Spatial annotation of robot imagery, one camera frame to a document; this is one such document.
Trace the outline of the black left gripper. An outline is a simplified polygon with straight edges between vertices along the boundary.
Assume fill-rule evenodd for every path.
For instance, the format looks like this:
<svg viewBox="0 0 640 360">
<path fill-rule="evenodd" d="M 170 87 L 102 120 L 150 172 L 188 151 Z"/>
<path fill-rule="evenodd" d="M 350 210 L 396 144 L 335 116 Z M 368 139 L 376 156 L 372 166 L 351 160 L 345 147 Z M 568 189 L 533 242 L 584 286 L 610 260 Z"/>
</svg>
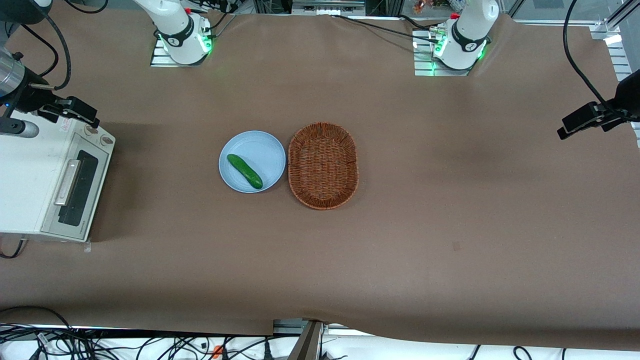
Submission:
<svg viewBox="0 0 640 360">
<path fill-rule="evenodd" d="M 557 136 L 564 141 L 590 128 L 599 128 L 603 132 L 610 132 L 626 122 L 624 114 L 616 109 L 611 109 L 607 102 L 601 104 L 588 102 L 562 119 L 562 127 L 557 130 Z"/>
</svg>

